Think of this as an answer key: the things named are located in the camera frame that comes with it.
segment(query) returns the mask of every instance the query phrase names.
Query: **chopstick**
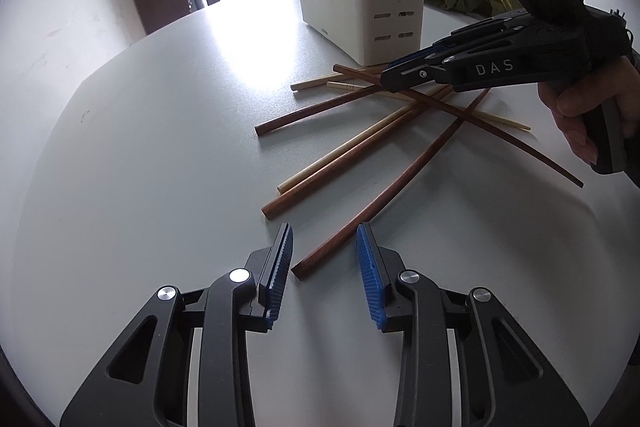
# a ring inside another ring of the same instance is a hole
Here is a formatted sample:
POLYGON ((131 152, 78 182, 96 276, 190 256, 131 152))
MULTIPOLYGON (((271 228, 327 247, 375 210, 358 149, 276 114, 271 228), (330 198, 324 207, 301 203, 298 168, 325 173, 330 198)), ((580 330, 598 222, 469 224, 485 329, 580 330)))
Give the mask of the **chopstick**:
MULTIPOLYGON (((373 76, 372 74, 368 74, 364 71, 356 71, 356 70, 351 70, 351 68, 346 68, 344 66, 341 66, 340 64, 336 64, 334 66, 334 71, 337 71, 338 73, 345 73, 345 74, 352 74, 355 78, 359 78, 361 80, 365 80, 366 82, 369 82, 371 84, 380 85, 380 80, 373 76)), ((526 143, 524 143, 522 140, 519 140, 518 138, 511 136, 509 133, 503 131, 502 129, 496 127, 495 125, 492 125, 488 122, 485 122, 484 120, 479 119, 478 117, 472 115, 472 114, 468 114, 465 111, 462 111, 460 109, 458 109, 457 107, 452 107, 450 105, 448 105, 447 103, 441 102, 440 100, 435 100, 432 96, 428 96, 424 93, 421 93, 419 91, 413 90, 413 89, 406 89, 401 91, 402 94, 405 94, 409 97, 411 97, 412 99, 416 100, 417 102, 422 102, 428 105, 431 105, 433 107, 437 107, 438 109, 447 112, 457 118, 463 118, 463 120, 468 121, 469 123, 472 123, 473 125, 475 125, 476 127, 479 127, 482 130, 487 131, 488 133, 493 134, 494 136, 497 136, 498 138, 502 138, 503 140, 505 140, 506 142, 510 143, 513 146, 516 146, 518 149, 528 153, 529 155, 533 156, 533 158, 541 161, 542 163, 544 163, 545 165, 551 167, 554 171, 558 172, 559 174, 562 174, 562 176, 564 176, 565 178, 567 178, 569 181, 571 181, 572 183, 574 183, 575 185, 578 185, 578 187, 582 188, 584 187, 584 183, 582 183, 578 178, 576 178, 573 174, 571 174, 571 172, 567 171, 566 169, 562 168, 561 166, 559 166, 556 162, 554 162, 553 160, 547 158, 545 155, 543 155, 541 152, 535 150, 532 146, 527 145, 526 143)))
MULTIPOLYGON (((435 96, 436 93, 441 92, 443 89, 447 89, 447 87, 448 86, 443 86, 443 85, 436 86, 434 89, 430 90, 429 95, 435 96)), ((453 89, 451 87, 448 87, 446 94, 449 94, 452 90, 453 89)), ((345 154, 347 151, 353 149, 357 144, 363 142, 369 136, 372 136, 383 127, 387 126, 388 124, 400 118, 402 115, 404 115, 409 110, 411 110, 411 108, 414 106, 415 104, 411 103, 411 104, 405 105, 404 107, 401 107, 397 111, 391 113, 388 117, 383 118, 378 123, 373 124, 371 127, 365 129, 358 135, 354 136, 347 142, 343 143, 342 145, 340 145, 340 147, 337 147, 331 152, 325 154, 320 159, 314 161, 308 167, 305 167, 304 169, 302 169, 302 171, 297 172, 297 174, 294 174, 292 177, 290 177, 289 179, 287 179, 286 181, 278 185, 278 192, 280 194, 284 194, 284 192, 287 192, 287 190, 289 190, 290 188, 295 187, 301 181, 304 181, 305 179, 307 179, 314 172, 318 172, 322 167, 324 167, 325 165, 328 165, 329 163, 334 161, 336 158, 345 154)))
MULTIPOLYGON (((448 87, 449 89, 445 88, 438 94, 442 93, 442 96, 449 94, 452 91, 452 88, 450 86, 448 87)), ((353 166, 364 153, 374 145, 380 143, 383 139, 393 133, 393 131, 412 121, 416 116, 424 112, 424 109, 423 105, 415 102, 412 103, 411 109, 404 115, 400 116, 397 120, 391 122, 386 127, 383 127, 372 136, 369 136, 367 139, 357 144, 353 149, 347 151, 342 156, 319 169, 319 171, 314 172, 308 178, 287 190, 284 194, 279 195, 273 201, 265 204, 262 208, 262 213, 267 219, 274 219, 279 216, 281 213, 285 212, 293 205, 318 190, 318 188, 322 187, 325 183, 333 180, 340 172, 353 166)))
MULTIPOLYGON (((380 64, 378 66, 369 66, 367 68, 360 68, 359 71, 367 71, 367 73, 378 74, 384 71, 387 64, 380 64)), ((304 80, 303 82, 296 82, 289 87, 292 91, 300 91, 302 89, 308 89, 309 87, 324 86, 329 81, 338 82, 339 80, 351 80, 353 76, 350 74, 334 73, 326 74, 325 76, 318 76, 310 80, 304 80)))
POLYGON ((369 86, 359 91, 351 91, 345 94, 341 94, 340 96, 336 96, 335 98, 331 98, 330 100, 325 100, 324 102, 315 103, 314 105, 309 105, 308 107, 303 107, 302 109, 290 112, 289 114, 285 114, 268 122, 256 125, 254 128, 255 134, 257 134, 258 136, 262 136, 264 134, 267 134, 268 132, 279 129, 280 127, 284 127, 285 125, 288 125, 295 121, 302 120, 303 118, 307 118, 308 116, 318 114, 319 112, 326 111, 334 107, 338 107, 343 103, 352 102, 353 100, 363 98, 365 96, 378 92, 379 90, 382 90, 380 86, 369 86))
MULTIPOLYGON (((471 114, 482 99, 487 95, 489 89, 481 92, 476 99, 464 110, 465 115, 471 114)), ((387 206, 400 191, 413 180, 418 172, 442 149, 444 144, 455 134, 455 132, 465 122, 463 118, 457 118, 446 130, 438 136, 435 141, 423 152, 396 180, 389 185, 380 195, 371 201, 364 210, 359 212, 353 219, 342 227, 335 235, 322 243, 312 253, 307 255, 302 261, 296 264, 291 271, 299 279, 304 280, 309 277, 321 264, 330 259, 340 248, 356 233, 356 229, 363 221, 373 219, 385 206, 387 206)))
MULTIPOLYGON (((346 91, 357 91, 363 88, 363 86, 358 86, 357 84, 343 84, 341 82, 327 82, 326 87, 330 87, 332 89, 341 89, 346 91)), ((387 98, 396 98, 398 100, 405 100, 405 101, 411 100, 411 98, 409 98, 407 95, 401 94, 399 92, 379 91, 376 94, 381 96, 386 96, 387 98)), ((464 107, 455 103, 450 103, 449 105, 452 105, 453 107, 457 107, 458 109, 464 109, 464 107)), ((522 131, 527 131, 527 132, 531 131, 531 127, 529 127, 528 125, 524 125, 523 123, 516 122, 514 120, 509 120, 508 118, 503 118, 495 114, 491 114, 490 112, 476 110, 474 111, 473 114, 476 115, 478 118, 482 118, 483 120, 486 120, 486 121, 501 123, 502 125, 506 125, 507 127, 513 127, 514 129, 520 129, 522 131)))

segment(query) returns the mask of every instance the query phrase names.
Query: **round metal bolt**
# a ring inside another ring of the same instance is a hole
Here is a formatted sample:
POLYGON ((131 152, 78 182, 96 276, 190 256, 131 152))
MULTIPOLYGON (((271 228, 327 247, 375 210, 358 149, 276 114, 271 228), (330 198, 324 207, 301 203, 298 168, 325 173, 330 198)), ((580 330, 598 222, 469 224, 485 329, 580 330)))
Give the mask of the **round metal bolt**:
POLYGON ((476 288, 474 290, 474 299, 478 302, 487 302, 491 299, 491 292, 486 288, 476 288))
POLYGON ((235 269, 229 274, 229 279, 233 282, 244 282, 249 279, 249 277, 251 277, 249 270, 245 270, 244 268, 235 269))
POLYGON ((420 280, 420 274, 417 274, 413 270, 405 270, 400 274, 400 280, 407 284, 413 284, 420 280))
POLYGON ((161 301, 170 301, 175 297, 176 291, 173 286, 165 286, 158 290, 158 298, 161 301))

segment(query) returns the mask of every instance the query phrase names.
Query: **white wall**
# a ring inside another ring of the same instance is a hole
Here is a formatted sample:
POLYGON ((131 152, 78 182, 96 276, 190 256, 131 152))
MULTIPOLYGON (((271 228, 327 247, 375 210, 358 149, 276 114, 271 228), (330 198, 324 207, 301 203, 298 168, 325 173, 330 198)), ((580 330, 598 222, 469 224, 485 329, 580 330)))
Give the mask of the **white wall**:
POLYGON ((36 161, 79 84, 144 36, 133 0, 0 0, 0 343, 9 359, 13 244, 36 161))

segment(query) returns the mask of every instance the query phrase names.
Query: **tabletop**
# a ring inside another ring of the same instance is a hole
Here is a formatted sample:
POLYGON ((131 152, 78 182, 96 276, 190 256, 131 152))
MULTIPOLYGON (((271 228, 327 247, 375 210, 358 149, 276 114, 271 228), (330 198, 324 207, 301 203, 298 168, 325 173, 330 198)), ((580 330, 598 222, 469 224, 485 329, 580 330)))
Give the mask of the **tabletop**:
MULTIPOLYGON (((422 42, 468 21, 425 7, 422 42)), ((260 208, 280 182, 402 105, 370 96, 258 139, 257 123, 335 96, 289 84, 336 62, 354 66, 302 22, 299 0, 233 0, 148 36, 82 83, 36 165, 13 253, 12 363, 54 422, 158 287, 208 287, 269 246, 281 221, 299 261, 451 122, 425 113, 266 221, 260 208)), ((372 221, 374 234, 443 288, 491 289, 593 420, 640 330, 638 192, 571 154, 534 86, 494 89, 481 108, 532 126, 509 132, 585 187, 466 124, 372 221)), ((401 335, 369 318, 350 243, 305 282, 290 277, 273 331, 249 334, 256 424, 391 425, 400 354, 401 335)))

